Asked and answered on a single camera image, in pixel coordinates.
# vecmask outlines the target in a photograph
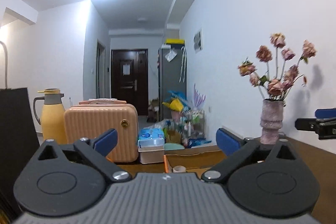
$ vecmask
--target pink vase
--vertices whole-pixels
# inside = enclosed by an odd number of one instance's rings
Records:
[[[260,142],[263,144],[275,144],[279,138],[279,129],[282,128],[284,118],[283,101],[264,100],[260,126],[262,134]]]

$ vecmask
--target suitcase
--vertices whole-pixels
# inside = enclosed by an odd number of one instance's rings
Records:
[[[93,139],[110,128],[118,132],[118,144],[107,155],[113,162],[132,162],[138,158],[138,114],[125,101],[112,104],[80,102],[65,111],[64,124],[68,143],[79,138]]]

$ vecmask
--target dried flower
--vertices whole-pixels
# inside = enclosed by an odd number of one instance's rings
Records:
[[[290,48],[282,50],[281,54],[285,61],[291,60],[295,56],[295,53]]]
[[[306,75],[303,76],[303,86],[307,86],[307,82],[308,82],[308,79],[306,77]]]
[[[259,85],[259,77],[256,76],[255,74],[250,75],[250,83],[252,86],[258,86]]]
[[[282,88],[283,90],[288,90],[290,87],[292,87],[294,85],[294,82],[293,81],[290,81],[290,80],[285,80],[283,81],[282,83]]]
[[[303,50],[302,56],[304,58],[314,57],[316,55],[316,52],[317,52],[314,44],[309,42],[308,40],[304,41],[302,50]]]
[[[256,57],[260,62],[268,62],[272,60],[272,53],[266,46],[260,46],[259,50],[256,53]]]
[[[274,45],[276,48],[283,48],[286,43],[285,43],[285,36],[282,33],[274,33],[271,34],[271,44]]]
[[[294,82],[294,79],[299,75],[299,70],[296,65],[293,65],[286,71],[285,76],[283,77],[284,80],[289,80]]]
[[[238,67],[240,76],[250,75],[256,71],[255,66],[250,61],[246,60],[241,66]]]
[[[268,83],[268,94],[273,96],[280,96],[283,92],[283,87],[278,79],[273,79]]]

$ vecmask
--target gray plastic base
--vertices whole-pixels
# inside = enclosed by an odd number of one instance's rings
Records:
[[[115,183],[92,208],[64,218],[23,214],[16,224],[317,224],[309,214],[291,219],[252,215],[235,205],[219,184],[195,174],[139,173]]]

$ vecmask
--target white plastic bag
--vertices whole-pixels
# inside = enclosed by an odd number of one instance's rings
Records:
[[[176,57],[177,53],[174,50],[170,50],[169,53],[166,54],[165,58],[168,62],[172,61]]]

